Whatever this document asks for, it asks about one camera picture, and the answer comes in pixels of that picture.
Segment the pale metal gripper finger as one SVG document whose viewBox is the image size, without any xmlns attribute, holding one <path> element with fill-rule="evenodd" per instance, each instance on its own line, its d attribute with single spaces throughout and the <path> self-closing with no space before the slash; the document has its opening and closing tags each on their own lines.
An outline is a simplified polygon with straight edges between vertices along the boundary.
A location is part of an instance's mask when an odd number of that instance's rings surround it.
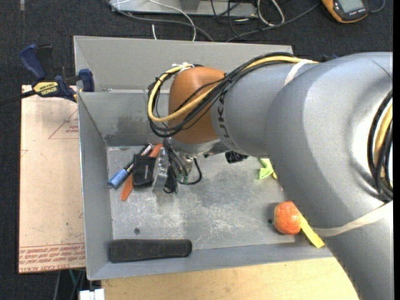
<svg viewBox="0 0 400 300">
<path fill-rule="evenodd" d="M 152 191 L 154 194 L 161 194 L 164 192 L 164 187 L 166 184 L 166 181 L 168 179 L 168 173 L 167 172 L 159 172 L 156 176 L 154 186 L 152 188 Z"/>
<path fill-rule="evenodd" d="M 159 172 L 167 172 L 169 167 L 169 158 L 168 153 L 164 148 L 161 148 L 158 154 L 158 162 L 157 162 Z"/>
</svg>

